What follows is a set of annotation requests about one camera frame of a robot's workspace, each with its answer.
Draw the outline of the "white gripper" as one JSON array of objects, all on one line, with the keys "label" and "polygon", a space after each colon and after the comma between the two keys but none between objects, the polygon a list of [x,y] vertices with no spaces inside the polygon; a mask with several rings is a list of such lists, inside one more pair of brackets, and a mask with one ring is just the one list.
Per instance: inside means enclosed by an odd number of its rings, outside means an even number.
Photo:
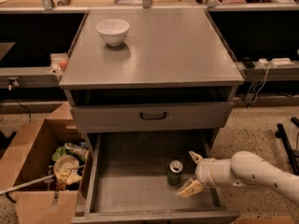
[{"label": "white gripper", "polygon": [[195,169],[196,179],[188,179],[184,185],[178,190],[177,196],[179,198],[188,198],[199,192],[205,187],[215,187],[216,183],[212,176],[212,166],[215,159],[204,159],[201,155],[190,151],[189,155],[192,160],[197,164]]}]

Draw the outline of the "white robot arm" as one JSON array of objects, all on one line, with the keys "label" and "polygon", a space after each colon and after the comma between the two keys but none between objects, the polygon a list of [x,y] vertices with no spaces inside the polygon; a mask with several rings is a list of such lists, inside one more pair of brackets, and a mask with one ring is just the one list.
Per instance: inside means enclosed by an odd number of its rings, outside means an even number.
[{"label": "white robot arm", "polygon": [[203,158],[190,151],[196,164],[195,179],[188,179],[178,190],[177,196],[188,198],[204,188],[267,187],[299,204],[299,176],[284,172],[260,156],[248,152],[236,152],[230,159]]}]

